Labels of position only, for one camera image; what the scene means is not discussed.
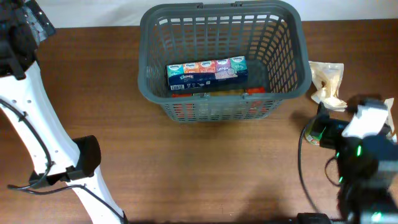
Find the green lid jar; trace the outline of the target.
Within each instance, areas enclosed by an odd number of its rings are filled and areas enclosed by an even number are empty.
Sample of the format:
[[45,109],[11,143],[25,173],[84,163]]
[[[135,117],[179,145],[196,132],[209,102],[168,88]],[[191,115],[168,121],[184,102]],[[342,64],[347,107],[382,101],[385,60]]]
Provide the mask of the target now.
[[319,133],[312,133],[313,129],[313,124],[311,124],[305,131],[305,139],[313,145],[319,146],[320,145],[320,139],[321,139],[321,134]]

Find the tissue pack multipack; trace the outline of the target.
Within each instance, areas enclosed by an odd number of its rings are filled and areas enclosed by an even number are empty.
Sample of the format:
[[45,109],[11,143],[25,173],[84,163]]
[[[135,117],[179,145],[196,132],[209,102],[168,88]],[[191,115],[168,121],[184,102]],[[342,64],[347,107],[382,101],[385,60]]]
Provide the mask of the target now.
[[248,79],[245,56],[167,65],[165,70],[172,91],[242,83]]

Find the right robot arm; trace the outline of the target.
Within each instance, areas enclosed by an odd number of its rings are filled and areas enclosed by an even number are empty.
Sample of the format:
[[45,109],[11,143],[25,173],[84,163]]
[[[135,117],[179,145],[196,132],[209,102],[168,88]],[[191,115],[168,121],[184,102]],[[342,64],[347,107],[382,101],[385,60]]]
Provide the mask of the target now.
[[303,127],[298,145],[306,132],[319,138],[322,148],[332,149],[330,158],[338,168],[340,219],[329,218],[314,201],[313,213],[299,213],[298,223],[397,223],[397,203],[389,188],[397,176],[397,143],[388,139],[390,126],[387,105],[378,100],[363,100],[351,121],[330,118],[319,103],[316,115]]

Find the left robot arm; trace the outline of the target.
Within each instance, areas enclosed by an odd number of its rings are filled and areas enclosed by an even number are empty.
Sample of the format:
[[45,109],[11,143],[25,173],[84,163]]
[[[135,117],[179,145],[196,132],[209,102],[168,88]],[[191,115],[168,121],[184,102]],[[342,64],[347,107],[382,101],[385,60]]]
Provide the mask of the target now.
[[1,1],[1,110],[25,144],[34,170],[25,186],[9,190],[45,195],[44,187],[65,182],[93,223],[127,223],[101,175],[95,136],[72,139],[46,94],[37,49],[55,28],[36,1]]

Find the orange pasta package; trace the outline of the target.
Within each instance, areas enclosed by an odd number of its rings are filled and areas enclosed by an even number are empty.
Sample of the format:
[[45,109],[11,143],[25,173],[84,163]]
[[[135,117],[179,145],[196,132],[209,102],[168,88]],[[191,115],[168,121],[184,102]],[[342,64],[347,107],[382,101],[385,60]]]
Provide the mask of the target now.
[[[251,96],[257,93],[266,93],[264,87],[240,89],[240,90],[225,90],[212,91],[208,93],[173,93],[172,98],[225,98],[226,96],[238,96],[240,99],[245,99],[246,96]],[[218,121],[229,119],[243,119],[245,115],[255,115],[261,106],[261,101],[253,102],[236,102],[221,104],[221,103],[188,103],[185,108],[181,103],[173,105],[175,115],[179,121],[187,119],[192,121]]]

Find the beige pouch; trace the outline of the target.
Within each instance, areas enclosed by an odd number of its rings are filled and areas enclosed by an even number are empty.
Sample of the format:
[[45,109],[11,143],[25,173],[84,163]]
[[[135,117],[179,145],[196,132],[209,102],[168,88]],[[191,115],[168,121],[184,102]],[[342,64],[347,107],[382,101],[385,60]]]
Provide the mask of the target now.
[[343,79],[344,64],[309,61],[309,65],[312,73],[312,83],[317,89],[311,95],[311,99],[316,103],[323,103],[329,110],[345,111],[347,103],[338,97]]

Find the brown paper bag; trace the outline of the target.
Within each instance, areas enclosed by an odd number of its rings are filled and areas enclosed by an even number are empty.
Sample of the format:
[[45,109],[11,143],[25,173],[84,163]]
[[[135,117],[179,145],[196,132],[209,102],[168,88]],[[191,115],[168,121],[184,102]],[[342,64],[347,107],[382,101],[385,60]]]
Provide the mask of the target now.
[[391,109],[394,104],[394,98],[388,98],[384,100],[384,104],[387,106],[388,117],[386,119],[386,124],[390,127],[390,131],[387,134],[387,138],[392,140],[394,143],[397,143],[397,134],[395,132],[395,126],[392,118]]

